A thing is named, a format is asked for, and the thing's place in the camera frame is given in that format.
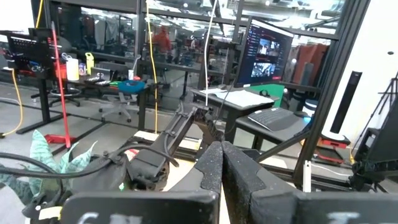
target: yellow cable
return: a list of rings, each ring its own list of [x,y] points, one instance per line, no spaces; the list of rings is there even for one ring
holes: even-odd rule
[[[149,19],[149,6],[148,5],[149,4],[147,2],[147,18],[148,18],[150,60],[152,62],[152,69],[154,71],[154,80],[155,80],[155,133],[157,133],[157,79],[156,79],[154,53],[153,53],[153,50],[152,50],[152,34],[151,34],[151,31],[150,31],[150,19]]]
[[[43,2],[44,2],[44,0],[40,0],[39,14],[37,16],[35,28],[39,27],[40,17],[42,15],[42,9],[43,9]],[[19,113],[20,113],[19,124],[12,131],[4,133],[3,136],[7,136],[9,134],[16,132],[19,129],[19,127],[22,125],[22,123],[24,122],[24,109],[22,107],[22,100],[21,100],[21,96],[19,94],[17,79],[15,78],[15,69],[12,69],[12,81],[14,82],[15,90],[17,92],[17,97],[18,97]]]
[[[35,26],[35,28],[38,28],[38,27],[39,27],[40,17],[41,17],[41,15],[42,15],[42,9],[43,9],[43,2],[44,2],[44,0],[40,0],[39,13],[38,13],[38,15],[37,15],[37,20],[36,20],[36,26]]]
[[[14,81],[14,86],[15,86],[15,89],[17,91],[17,97],[18,97],[18,103],[19,103],[19,112],[20,112],[21,116],[19,117],[18,126],[16,128],[14,128],[12,131],[4,133],[3,136],[7,136],[9,134],[12,134],[12,133],[16,132],[19,129],[19,127],[22,125],[22,122],[24,121],[24,112],[23,112],[23,109],[22,109],[22,101],[21,101],[21,96],[19,95],[19,89],[18,89],[18,85],[17,85],[17,80],[15,78],[15,70],[14,69],[12,69],[12,81]]]

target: mouse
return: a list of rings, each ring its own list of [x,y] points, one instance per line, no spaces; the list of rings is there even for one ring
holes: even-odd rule
[[[299,118],[311,118],[311,116],[304,111],[296,111],[294,112],[294,115],[298,116]]]
[[[225,84],[220,84],[218,87],[220,90],[226,90],[226,85]]]

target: electronic device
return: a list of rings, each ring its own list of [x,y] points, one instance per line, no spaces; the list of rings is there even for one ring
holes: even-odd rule
[[[226,85],[225,84],[220,84],[218,87],[220,90],[226,90]]]
[[[294,115],[298,116],[299,118],[311,118],[311,116],[304,111],[296,111],[294,112]]]
[[[294,35],[266,22],[249,19],[235,87],[280,81]]]
[[[111,83],[111,81],[104,80],[104,81],[96,82],[95,85],[108,86],[108,85],[110,85],[110,83]]]
[[[351,76],[349,77],[346,90],[344,91],[344,95],[341,99],[340,105],[338,107],[335,119],[333,124],[331,125],[330,131],[333,133],[339,133],[340,129],[343,125],[344,119],[346,118],[349,106],[351,101],[353,100],[356,87],[359,84],[361,79],[362,72],[351,72]]]
[[[290,127],[298,117],[283,108],[269,108],[249,114],[248,118],[270,131],[280,131]]]

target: red shirt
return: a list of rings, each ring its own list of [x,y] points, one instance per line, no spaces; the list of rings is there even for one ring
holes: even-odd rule
[[[169,39],[169,35],[166,31],[162,30],[161,33],[154,36],[153,41],[157,44],[160,48],[162,53],[166,53],[167,51],[172,49],[172,44]]]

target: wall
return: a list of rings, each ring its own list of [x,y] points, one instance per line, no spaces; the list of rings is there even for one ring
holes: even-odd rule
[[[398,30],[394,26],[398,21],[397,7],[398,1],[370,2],[324,130],[331,128],[353,70],[363,74],[340,131],[340,134],[344,134],[351,142],[357,140],[380,100],[381,95],[378,92],[383,92],[390,79],[398,72]],[[387,111],[388,108],[384,108],[382,115],[375,114],[368,127],[379,128]]]
[[[0,13],[0,30],[15,30],[28,32],[34,26],[32,4],[30,0],[6,1],[7,9]],[[7,38],[0,35],[0,42],[7,42]]]

